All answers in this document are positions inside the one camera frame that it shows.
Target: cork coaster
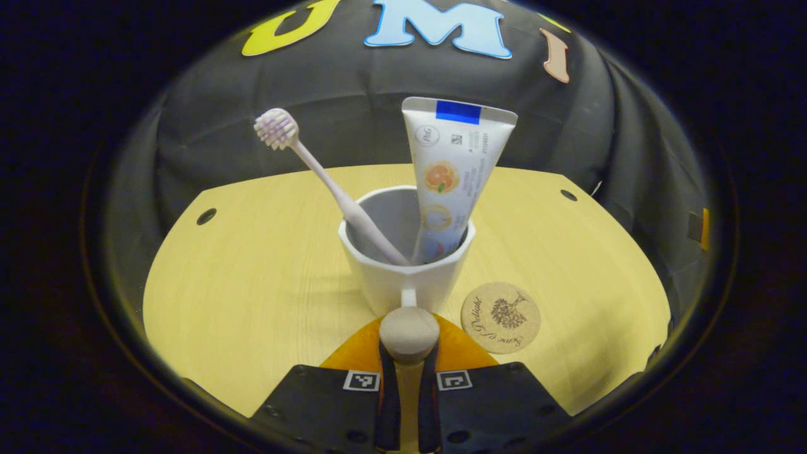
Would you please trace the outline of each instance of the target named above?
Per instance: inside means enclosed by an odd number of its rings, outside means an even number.
[[[513,353],[538,334],[541,314],[524,290],[504,282],[477,287],[462,305],[462,329],[491,353]]]

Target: toothpaste tube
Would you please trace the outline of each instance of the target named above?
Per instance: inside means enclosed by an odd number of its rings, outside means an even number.
[[[459,246],[518,116],[493,107],[418,97],[406,98],[401,110],[420,205],[412,265],[421,265]]]

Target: toothbrush handle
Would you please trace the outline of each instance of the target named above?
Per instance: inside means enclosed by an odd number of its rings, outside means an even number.
[[[299,139],[293,141],[290,144],[291,149],[297,153],[300,159],[306,163],[309,169],[311,169],[316,176],[320,177],[325,186],[331,191],[333,197],[337,200],[337,204],[339,205],[339,209],[341,209],[342,214],[345,216],[345,219],[350,223],[353,227],[356,228],[361,233],[364,233],[370,241],[378,247],[378,250],[387,258],[391,263],[400,266],[407,266],[409,265],[409,261],[404,257],[403,254],[398,251],[395,246],[384,236],[378,226],[370,219],[370,216],[367,214],[359,204],[356,203],[355,200],[350,198],[349,195],[337,184],[337,182],[333,181],[330,175],[325,172],[325,169],[322,165],[314,158],[311,152],[300,142]]]

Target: cup handle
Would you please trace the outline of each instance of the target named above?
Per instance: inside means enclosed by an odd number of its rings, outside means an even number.
[[[401,289],[401,307],[417,307],[417,292],[414,288]]]

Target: white cup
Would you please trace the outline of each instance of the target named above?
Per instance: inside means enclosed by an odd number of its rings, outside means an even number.
[[[401,254],[412,257],[420,228],[417,188],[385,187],[364,195],[357,202]],[[338,235],[362,294],[373,312],[381,317],[401,306],[416,305],[429,312],[438,311],[457,281],[476,228],[473,221],[468,221],[456,251],[434,263],[414,267],[388,263],[381,252],[344,219],[339,224]]]

